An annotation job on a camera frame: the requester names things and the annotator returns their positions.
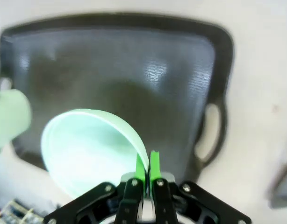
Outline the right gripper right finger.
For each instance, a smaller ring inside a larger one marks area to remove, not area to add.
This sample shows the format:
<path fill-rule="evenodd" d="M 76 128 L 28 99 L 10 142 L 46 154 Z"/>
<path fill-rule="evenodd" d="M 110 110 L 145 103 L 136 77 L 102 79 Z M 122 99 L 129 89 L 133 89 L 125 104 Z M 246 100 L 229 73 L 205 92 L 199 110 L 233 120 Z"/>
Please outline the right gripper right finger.
<path fill-rule="evenodd" d="M 210 194 L 197 184 L 170 182 L 160 172 L 158 152 L 150 155 L 150 189 L 157 224 L 251 224 L 251 218 Z"/>

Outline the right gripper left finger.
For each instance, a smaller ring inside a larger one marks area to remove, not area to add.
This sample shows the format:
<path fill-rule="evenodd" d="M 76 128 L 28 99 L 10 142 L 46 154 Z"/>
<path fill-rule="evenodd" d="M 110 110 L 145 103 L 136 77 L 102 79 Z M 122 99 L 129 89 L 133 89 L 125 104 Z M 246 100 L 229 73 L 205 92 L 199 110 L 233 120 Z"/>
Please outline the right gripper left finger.
<path fill-rule="evenodd" d="M 45 224 L 136 224 L 145 194 L 145 169 L 140 156 L 136 170 L 118 186 L 103 182 L 48 214 Z"/>

